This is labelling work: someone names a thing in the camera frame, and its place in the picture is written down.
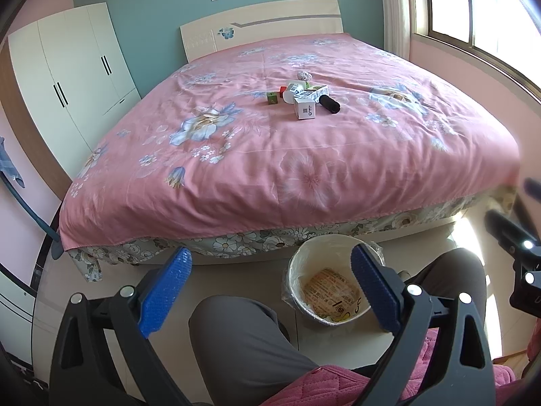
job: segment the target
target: tile floor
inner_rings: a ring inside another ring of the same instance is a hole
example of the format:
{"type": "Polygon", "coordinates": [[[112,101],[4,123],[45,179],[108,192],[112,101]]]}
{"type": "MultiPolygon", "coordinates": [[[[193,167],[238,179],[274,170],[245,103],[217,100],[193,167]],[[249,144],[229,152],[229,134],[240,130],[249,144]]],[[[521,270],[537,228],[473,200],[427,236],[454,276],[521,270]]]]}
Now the tile floor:
{"type": "MultiPolygon", "coordinates": [[[[387,265],[395,270],[420,271],[440,254],[456,246],[466,247],[483,257],[488,275],[489,303],[487,333],[493,357],[525,349],[534,319],[509,306],[513,286],[512,260],[483,229],[484,206],[469,210],[455,225],[380,243],[387,265]]],[[[318,364],[357,367],[374,363],[391,342],[372,312],[351,324],[321,328],[306,321],[281,300],[282,274],[288,260],[272,262],[194,266],[163,328],[150,337],[158,356],[172,378],[192,402],[209,397],[191,351],[188,319],[196,305],[212,294],[231,294],[257,299],[277,313],[286,325],[291,342],[318,364]]],[[[34,311],[33,364],[37,377],[48,381],[56,332],[67,300],[75,292],[87,298],[114,294],[121,286],[137,284],[150,265],[109,266],[103,264],[104,281],[86,283],[71,259],[63,255],[50,258],[34,311]]],[[[112,356],[126,390],[139,396],[114,334],[107,335],[112,356]]]]}

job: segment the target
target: black cylinder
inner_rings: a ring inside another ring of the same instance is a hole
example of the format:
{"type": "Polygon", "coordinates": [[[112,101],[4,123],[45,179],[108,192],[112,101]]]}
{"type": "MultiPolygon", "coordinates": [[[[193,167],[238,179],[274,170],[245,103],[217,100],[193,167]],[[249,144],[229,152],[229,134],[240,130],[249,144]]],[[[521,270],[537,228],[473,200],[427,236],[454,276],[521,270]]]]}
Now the black cylinder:
{"type": "Polygon", "coordinates": [[[319,103],[332,114],[336,114],[340,111],[340,104],[336,102],[336,100],[329,98],[326,94],[319,97],[319,103]]]}

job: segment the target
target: window pane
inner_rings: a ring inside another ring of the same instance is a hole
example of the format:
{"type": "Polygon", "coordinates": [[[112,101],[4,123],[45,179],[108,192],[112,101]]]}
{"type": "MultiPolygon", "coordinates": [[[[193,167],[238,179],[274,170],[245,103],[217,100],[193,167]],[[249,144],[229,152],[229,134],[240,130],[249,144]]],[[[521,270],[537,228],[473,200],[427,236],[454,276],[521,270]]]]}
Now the window pane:
{"type": "Polygon", "coordinates": [[[464,42],[470,40],[468,0],[432,0],[432,29],[464,42]]]}
{"type": "Polygon", "coordinates": [[[541,35],[520,0],[474,0],[475,46],[541,86],[541,35]]]}

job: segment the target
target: pink wall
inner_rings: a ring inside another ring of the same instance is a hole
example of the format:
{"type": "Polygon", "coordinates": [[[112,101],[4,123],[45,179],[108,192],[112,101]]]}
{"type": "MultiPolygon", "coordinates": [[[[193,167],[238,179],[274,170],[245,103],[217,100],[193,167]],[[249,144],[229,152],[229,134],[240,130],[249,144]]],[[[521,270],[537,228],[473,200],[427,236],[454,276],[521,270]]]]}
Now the pink wall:
{"type": "MultiPolygon", "coordinates": [[[[521,178],[541,179],[541,104],[496,69],[471,55],[414,35],[411,62],[438,75],[485,107],[510,131],[521,154],[521,178]]],[[[541,231],[541,204],[522,194],[541,231]]]]}
{"type": "MultiPolygon", "coordinates": [[[[73,0],[28,0],[17,14],[10,31],[73,8],[73,0]]],[[[19,145],[0,105],[0,136],[5,138],[5,149],[23,177],[25,189],[15,188],[30,207],[46,222],[55,216],[60,200],[49,189],[32,166],[19,145]]],[[[17,278],[30,284],[37,255],[45,237],[44,232],[21,208],[4,185],[0,184],[0,263],[17,278]]]]}

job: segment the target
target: blue gripper pad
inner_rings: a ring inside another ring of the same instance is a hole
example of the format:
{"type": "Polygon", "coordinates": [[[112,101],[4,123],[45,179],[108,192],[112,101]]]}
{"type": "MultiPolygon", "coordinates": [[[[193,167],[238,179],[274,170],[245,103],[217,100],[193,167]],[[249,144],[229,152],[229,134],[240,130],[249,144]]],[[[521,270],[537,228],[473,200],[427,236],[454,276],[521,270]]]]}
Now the blue gripper pad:
{"type": "Polygon", "coordinates": [[[401,328],[400,303],[361,244],[351,251],[351,270],[369,300],[381,328],[394,335],[398,334],[401,328]]]}
{"type": "Polygon", "coordinates": [[[190,272],[191,254],[182,247],[175,251],[155,276],[152,288],[141,303],[139,329],[146,339],[150,333],[162,327],[190,272]]]}

